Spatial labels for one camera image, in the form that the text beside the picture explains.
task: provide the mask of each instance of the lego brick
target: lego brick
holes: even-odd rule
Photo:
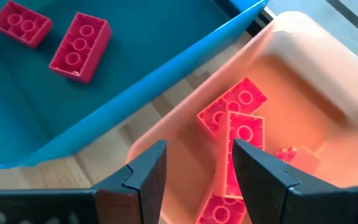
[[[242,198],[232,159],[234,139],[243,139],[264,150],[264,119],[228,111],[221,119],[216,149],[214,193],[221,197]]]
[[[196,219],[197,224],[240,224],[247,209],[243,200],[208,194]]]
[[[200,111],[197,122],[209,137],[216,139],[219,119],[226,110],[252,114],[266,101],[267,97],[249,78],[245,78]]]
[[[320,164],[320,160],[315,154],[304,146],[280,149],[277,151],[276,157],[310,175],[313,175]]]
[[[0,31],[30,48],[36,48],[52,26],[49,18],[13,1],[0,10]]]
[[[78,12],[49,68],[64,77],[89,83],[111,35],[108,21]]]
[[[291,147],[289,149],[283,148],[283,149],[279,149],[276,152],[275,156],[285,162],[289,162],[289,161],[291,161],[291,159],[294,158],[296,152],[297,152],[297,149],[295,147]]]

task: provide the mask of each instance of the table surface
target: table surface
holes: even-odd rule
[[[270,0],[267,7],[276,15],[304,12],[358,56],[358,1]]]

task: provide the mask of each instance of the wooden floor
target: wooden floor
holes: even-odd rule
[[[163,95],[145,105],[121,124],[112,128],[77,155],[44,162],[35,167],[0,169],[0,189],[91,187],[121,168],[132,143],[249,40],[250,35],[245,33],[235,44],[167,90]]]

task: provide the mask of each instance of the pink plastic bin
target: pink plastic bin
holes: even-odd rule
[[[13,1],[0,10],[0,31],[31,48],[41,43],[52,26],[49,18]]]
[[[245,77],[268,98],[253,114],[265,121],[265,151],[305,146],[319,159],[313,175],[358,185],[358,57],[308,16],[286,12],[131,147],[127,161],[168,140],[167,223],[197,222],[213,185],[216,143],[196,115]]]
[[[49,68],[67,78],[89,83],[111,34],[107,20],[78,12]]]

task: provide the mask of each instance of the red plastic brick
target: red plastic brick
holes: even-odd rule
[[[64,77],[89,83],[111,35],[107,20],[78,12],[49,68]]]
[[[264,150],[264,119],[258,116],[228,111],[221,119],[214,193],[221,197],[242,198],[232,159],[234,139],[243,139]]]
[[[310,175],[313,175],[320,164],[320,160],[304,146],[280,149],[276,157]]]
[[[245,78],[200,111],[197,122],[209,137],[216,138],[219,119],[226,110],[252,114],[266,101],[267,97],[249,78]]]
[[[208,194],[197,224],[240,224],[247,209],[243,200]]]
[[[52,21],[13,1],[0,10],[0,31],[31,48],[36,48],[52,28]]]
[[[276,152],[276,157],[285,161],[285,162],[289,162],[294,158],[297,151],[298,150],[295,147],[291,147],[289,149],[283,148]]]

